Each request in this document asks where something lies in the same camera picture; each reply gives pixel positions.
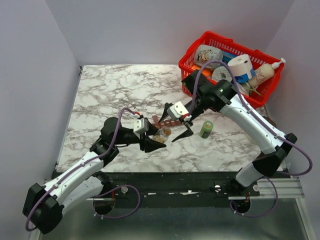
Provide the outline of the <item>red weekly pill organizer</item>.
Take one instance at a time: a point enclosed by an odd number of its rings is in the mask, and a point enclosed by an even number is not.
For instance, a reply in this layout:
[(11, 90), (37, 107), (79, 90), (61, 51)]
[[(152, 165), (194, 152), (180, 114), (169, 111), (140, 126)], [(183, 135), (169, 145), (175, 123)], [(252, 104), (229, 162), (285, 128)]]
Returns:
[(162, 127), (175, 127), (175, 126), (179, 126), (182, 123), (179, 120), (172, 120), (172, 119), (165, 119), (160, 121), (159, 117), (157, 115), (154, 115), (152, 117), (153, 123), (152, 125), (155, 126), (158, 129), (161, 129)]

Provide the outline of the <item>clear pill bottle yellow capsules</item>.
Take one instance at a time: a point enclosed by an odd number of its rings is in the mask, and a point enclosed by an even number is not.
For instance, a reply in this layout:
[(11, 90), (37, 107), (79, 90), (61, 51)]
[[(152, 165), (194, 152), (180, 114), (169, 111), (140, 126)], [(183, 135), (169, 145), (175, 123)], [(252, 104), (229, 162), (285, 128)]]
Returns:
[(152, 136), (152, 140), (164, 144), (171, 134), (171, 129), (168, 126), (163, 126), (155, 135)]

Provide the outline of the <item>green pill bottle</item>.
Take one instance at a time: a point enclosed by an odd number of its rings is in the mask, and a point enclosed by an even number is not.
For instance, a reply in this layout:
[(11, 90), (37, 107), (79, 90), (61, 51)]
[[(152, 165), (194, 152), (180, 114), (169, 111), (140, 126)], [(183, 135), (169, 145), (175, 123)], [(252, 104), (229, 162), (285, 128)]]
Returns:
[(207, 139), (211, 134), (213, 128), (214, 128), (214, 124), (211, 121), (206, 120), (201, 127), (201, 130), (199, 133), (200, 137), (203, 139)]

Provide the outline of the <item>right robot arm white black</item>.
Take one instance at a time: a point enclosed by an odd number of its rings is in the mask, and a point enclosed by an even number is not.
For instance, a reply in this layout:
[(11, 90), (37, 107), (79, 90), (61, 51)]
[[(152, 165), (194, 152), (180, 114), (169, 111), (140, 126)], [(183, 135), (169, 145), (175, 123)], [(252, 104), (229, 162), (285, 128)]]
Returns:
[(161, 120), (171, 117), (186, 126), (186, 131), (176, 137), (177, 140), (193, 135), (192, 120), (211, 109), (233, 120), (258, 145), (260, 154), (247, 166), (241, 168), (230, 182), (230, 191), (241, 196), (248, 187), (263, 176), (271, 177), (287, 157), (292, 145), (297, 142), (293, 133), (285, 134), (264, 119), (252, 106), (241, 99), (236, 88), (227, 80), (212, 84), (198, 70), (182, 80), (182, 84), (194, 91), (195, 79), (199, 76), (195, 105), (166, 103)]

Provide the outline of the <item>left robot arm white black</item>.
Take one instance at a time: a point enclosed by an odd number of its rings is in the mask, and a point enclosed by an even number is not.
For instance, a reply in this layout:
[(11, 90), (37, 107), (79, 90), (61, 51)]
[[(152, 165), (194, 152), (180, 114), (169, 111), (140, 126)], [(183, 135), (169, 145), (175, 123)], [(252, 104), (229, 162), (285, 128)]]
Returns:
[(99, 138), (75, 165), (45, 184), (35, 183), (28, 189), (22, 209), (27, 218), (26, 230), (39, 229), (47, 234), (76, 205), (90, 197), (107, 197), (111, 185), (101, 170), (119, 154), (117, 146), (138, 144), (145, 153), (165, 148), (164, 143), (152, 139), (157, 132), (143, 116), (133, 120), (133, 128), (123, 127), (120, 117), (107, 118)]

